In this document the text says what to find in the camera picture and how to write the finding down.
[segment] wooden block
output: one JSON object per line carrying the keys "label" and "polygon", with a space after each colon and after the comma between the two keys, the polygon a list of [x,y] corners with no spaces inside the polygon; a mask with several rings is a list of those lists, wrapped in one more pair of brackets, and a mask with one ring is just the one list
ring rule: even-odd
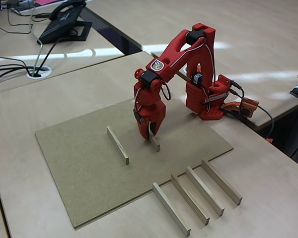
{"label": "wooden block", "polygon": [[197,176],[197,174],[191,169],[190,166],[186,168],[186,175],[190,179],[190,181],[194,184],[194,186],[198,189],[198,191],[205,197],[207,202],[212,206],[215,212],[221,216],[223,215],[224,208],[220,204],[220,202],[214,197],[213,193],[209,190],[209,188],[202,182],[202,180]]}
{"label": "wooden block", "polygon": [[128,157],[126,151],[124,150],[123,146],[119,142],[117,136],[114,134],[113,130],[110,128],[110,126],[107,126],[107,135],[110,137],[110,139],[114,143],[116,149],[118,150],[119,154],[123,158],[126,165],[128,165],[129,164],[129,157]]}
{"label": "wooden block", "polygon": [[197,216],[201,219],[204,225],[207,225],[210,220],[210,216],[208,213],[195,201],[190,193],[188,193],[180,184],[179,178],[175,175],[171,175],[171,182],[175,186],[175,188],[182,195],[184,200],[189,204],[192,210],[197,214]]}
{"label": "wooden block", "polygon": [[160,202],[164,205],[164,207],[167,209],[168,213],[171,215],[171,217],[174,219],[174,221],[177,223],[177,225],[180,227],[181,231],[188,237],[190,235],[191,229],[189,229],[186,224],[183,222],[182,218],[175,212],[174,208],[171,205],[171,202],[169,198],[164,194],[164,192],[161,190],[159,185],[154,182],[152,184],[152,189],[155,195],[159,198]]}
{"label": "wooden block", "polygon": [[149,134],[149,141],[154,146],[155,150],[157,152],[159,152],[160,151],[160,143],[157,140],[157,138],[154,135],[152,135],[151,133]]}
{"label": "wooden block", "polygon": [[210,162],[202,160],[202,168],[209,174],[209,176],[227,193],[227,195],[239,205],[242,201],[242,196],[235,190],[235,188],[211,165]]}

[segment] red robotic arm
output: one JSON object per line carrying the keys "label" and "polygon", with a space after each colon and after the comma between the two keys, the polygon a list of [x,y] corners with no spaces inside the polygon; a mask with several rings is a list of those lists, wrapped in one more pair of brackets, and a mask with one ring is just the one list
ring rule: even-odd
{"label": "red robotic arm", "polygon": [[[146,66],[146,71],[137,69],[134,115],[145,139],[149,139],[149,126],[156,135],[165,118],[166,107],[159,95],[162,85],[166,85],[185,64],[190,78],[186,84],[186,106],[203,120],[222,118],[224,112],[220,107],[228,95],[231,80],[219,75],[215,81],[214,38],[215,29],[196,24],[192,31],[180,32],[162,55]],[[181,51],[186,43],[191,47]],[[170,100],[169,90],[168,94],[165,97]]]}

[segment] desk phone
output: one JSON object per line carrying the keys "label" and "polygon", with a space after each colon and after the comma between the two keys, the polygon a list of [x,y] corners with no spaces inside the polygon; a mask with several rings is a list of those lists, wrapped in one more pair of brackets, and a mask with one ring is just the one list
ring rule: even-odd
{"label": "desk phone", "polygon": [[[69,9],[61,12],[61,10],[69,6],[71,6]],[[42,33],[39,40],[43,44],[54,43],[59,38],[62,38],[60,41],[86,41],[92,23],[77,21],[85,6],[85,0],[70,0],[59,5],[49,16],[51,22]],[[77,26],[82,26],[84,29],[80,36],[72,36],[71,31]]]}

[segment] particleboard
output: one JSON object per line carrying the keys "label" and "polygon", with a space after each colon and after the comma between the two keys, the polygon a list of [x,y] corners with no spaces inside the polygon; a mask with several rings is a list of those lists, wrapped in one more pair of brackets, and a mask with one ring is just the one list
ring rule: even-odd
{"label": "particleboard", "polygon": [[[202,158],[233,149],[180,101],[165,104],[159,152],[139,134],[132,100],[35,133],[74,228],[145,194],[154,182],[199,166]],[[108,125],[129,156],[128,166],[107,135]]]}

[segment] white wire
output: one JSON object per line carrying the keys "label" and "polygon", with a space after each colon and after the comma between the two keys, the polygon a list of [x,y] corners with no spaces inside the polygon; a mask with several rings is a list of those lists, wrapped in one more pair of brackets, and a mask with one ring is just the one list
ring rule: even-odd
{"label": "white wire", "polygon": [[215,81],[216,81],[216,79],[215,79],[216,75],[215,75],[215,63],[214,63],[214,59],[212,57],[212,52],[211,52],[210,48],[208,47],[208,45],[205,45],[205,46],[207,47],[207,49],[209,51],[209,54],[210,54],[210,58],[211,58],[211,62],[212,62],[212,69],[213,69],[213,83],[215,83]]}
{"label": "white wire", "polygon": [[142,90],[142,88],[139,88],[136,92],[136,95],[135,95],[135,104],[134,104],[134,107],[135,107],[135,112],[137,113],[138,112],[138,109],[137,109],[137,98],[139,96],[139,92],[140,90]]}
{"label": "white wire", "polygon": [[202,87],[202,89],[203,89],[203,92],[204,92],[205,96],[209,100],[209,103],[207,105],[207,109],[208,109],[208,113],[209,113],[210,112],[210,109],[211,109],[211,100],[210,100],[210,97],[208,96],[207,92],[205,91],[204,87]]}
{"label": "white wire", "polygon": [[186,53],[188,53],[188,52],[191,52],[191,51],[195,51],[196,49],[198,49],[198,48],[200,48],[200,47],[202,47],[203,45],[205,45],[205,42],[206,42],[206,40],[200,45],[200,46],[197,46],[196,48],[194,48],[194,49],[190,49],[190,50],[188,50],[188,51],[186,51],[186,52],[184,52],[171,66],[170,66],[170,68],[171,67],[173,67]]}

